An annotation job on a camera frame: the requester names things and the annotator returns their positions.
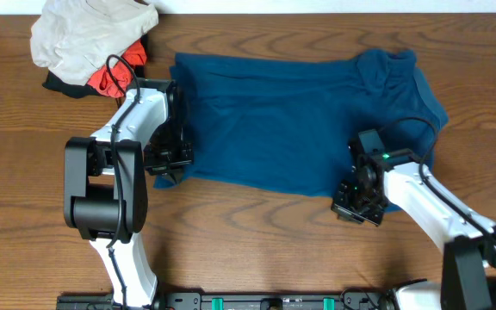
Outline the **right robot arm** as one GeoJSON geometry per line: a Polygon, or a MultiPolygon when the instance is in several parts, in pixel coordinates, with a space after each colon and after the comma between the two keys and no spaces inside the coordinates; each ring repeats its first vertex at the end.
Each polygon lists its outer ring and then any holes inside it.
{"type": "Polygon", "coordinates": [[[403,284],[381,297],[381,309],[496,309],[496,222],[467,206],[410,149],[389,151],[376,130],[348,148],[352,180],[343,180],[331,209],[341,220],[382,222],[396,205],[443,255],[442,280],[403,284]]]}

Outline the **teal blue t-shirt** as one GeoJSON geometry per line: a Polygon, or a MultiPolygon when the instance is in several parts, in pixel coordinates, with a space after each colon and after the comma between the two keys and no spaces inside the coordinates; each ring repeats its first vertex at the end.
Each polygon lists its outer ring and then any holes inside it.
{"type": "Polygon", "coordinates": [[[194,150],[184,175],[280,193],[332,196],[359,132],[426,155],[449,121],[410,50],[322,63],[179,53],[170,74],[194,150]]]}

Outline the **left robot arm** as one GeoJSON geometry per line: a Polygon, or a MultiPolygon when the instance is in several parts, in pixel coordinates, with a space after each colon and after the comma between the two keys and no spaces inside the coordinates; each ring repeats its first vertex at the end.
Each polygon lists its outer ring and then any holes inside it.
{"type": "Polygon", "coordinates": [[[178,183],[194,161],[183,136],[185,107],[173,80],[138,79],[106,125],[65,145],[64,218],[97,251],[113,285],[107,295],[61,296],[58,309],[163,309],[141,230],[147,176],[178,183]]]}

